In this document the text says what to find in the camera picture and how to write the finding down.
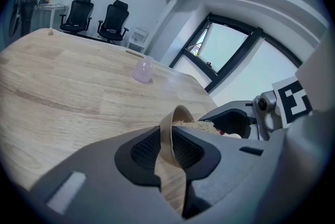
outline black mesh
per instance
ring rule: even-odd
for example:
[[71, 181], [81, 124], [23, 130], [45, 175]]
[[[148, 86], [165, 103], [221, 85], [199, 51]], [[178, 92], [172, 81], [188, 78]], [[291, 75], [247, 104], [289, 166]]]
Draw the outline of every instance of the black mesh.
[[122, 25], [128, 17], [129, 12], [122, 10], [114, 5], [109, 5], [107, 8], [107, 14], [105, 21], [102, 25], [104, 29], [112, 29], [115, 30], [116, 33], [120, 33], [122, 29]]
[[131, 158], [143, 169], [154, 172], [157, 155], [161, 150], [160, 129], [151, 134], [131, 149]]
[[173, 151], [178, 164], [182, 169], [187, 169], [201, 160], [205, 151], [183, 135], [172, 130]]
[[71, 11], [66, 21], [68, 25], [86, 26], [87, 17], [93, 8], [92, 3], [82, 3], [73, 1]]

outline chair armrest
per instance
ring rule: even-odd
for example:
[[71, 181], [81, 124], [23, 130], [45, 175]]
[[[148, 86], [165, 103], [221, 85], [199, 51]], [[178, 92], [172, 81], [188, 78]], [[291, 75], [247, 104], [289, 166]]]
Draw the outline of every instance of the chair armrest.
[[98, 26], [98, 33], [99, 33], [100, 32], [100, 27], [101, 27], [101, 24], [102, 24], [103, 21], [99, 20], [98, 22], [99, 22], [99, 26]]
[[88, 27], [90, 25], [90, 21], [91, 21], [92, 17], [88, 17], [87, 19], [88, 19], [88, 21], [87, 21], [87, 25], [86, 25], [86, 29], [85, 30], [88, 30]]
[[125, 33], [126, 33], [126, 31], [129, 31], [129, 29], [127, 29], [127, 28], [124, 28], [125, 30], [124, 30], [124, 33], [122, 33], [122, 37], [125, 35]]
[[64, 24], [64, 22], [63, 22], [63, 21], [64, 21], [64, 16], [66, 16], [66, 14], [61, 14], [60, 16], [62, 17], [61, 24]]

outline wood grain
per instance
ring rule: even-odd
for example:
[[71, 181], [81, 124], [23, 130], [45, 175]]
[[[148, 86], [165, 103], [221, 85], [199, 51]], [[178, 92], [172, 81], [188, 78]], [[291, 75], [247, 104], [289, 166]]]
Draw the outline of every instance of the wood grain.
[[[177, 105], [195, 118], [216, 107], [193, 77], [157, 62], [152, 83], [135, 81], [131, 71], [142, 57], [55, 30], [48, 36], [48, 29], [6, 48], [0, 55], [0, 149], [11, 179], [30, 189], [89, 143], [156, 126]], [[181, 212], [184, 172], [158, 158], [155, 173], [162, 194]]]

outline chair backrest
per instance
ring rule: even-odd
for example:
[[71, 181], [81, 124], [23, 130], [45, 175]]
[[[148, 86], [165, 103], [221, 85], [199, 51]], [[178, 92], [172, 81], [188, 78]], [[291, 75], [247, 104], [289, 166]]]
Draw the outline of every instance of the chair backrest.
[[69, 17], [66, 20], [68, 25], [86, 26], [87, 17], [93, 8], [91, 0], [75, 0], [72, 2]]
[[122, 25], [124, 24], [126, 18], [129, 15], [127, 11], [128, 4], [116, 0], [113, 4], [107, 7], [107, 14], [102, 28], [113, 29], [116, 33], [120, 33]]

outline black office chair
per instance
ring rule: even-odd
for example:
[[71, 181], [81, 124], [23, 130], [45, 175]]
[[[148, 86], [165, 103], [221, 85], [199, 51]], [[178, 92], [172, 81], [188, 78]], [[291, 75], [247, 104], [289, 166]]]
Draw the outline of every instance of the black office chair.
[[63, 23], [64, 16], [62, 17], [62, 23], [60, 28], [72, 34], [77, 34], [80, 31], [88, 30], [90, 25], [91, 17], [88, 17], [89, 13], [93, 8], [91, 0], [75, 0], [72, 2], [71, 11], [66, 23]]
[[98, 34], [106, 38], [107, 42], [115, 44], [114, 41], [122, 41], [126, 31], [129, 31], [124, 28], [124, 33], [121, 35], [122, 25], [129, 15], [127, 9], [128, 4], [116, 0], [107, 7], [105, 21], [99, 20]]

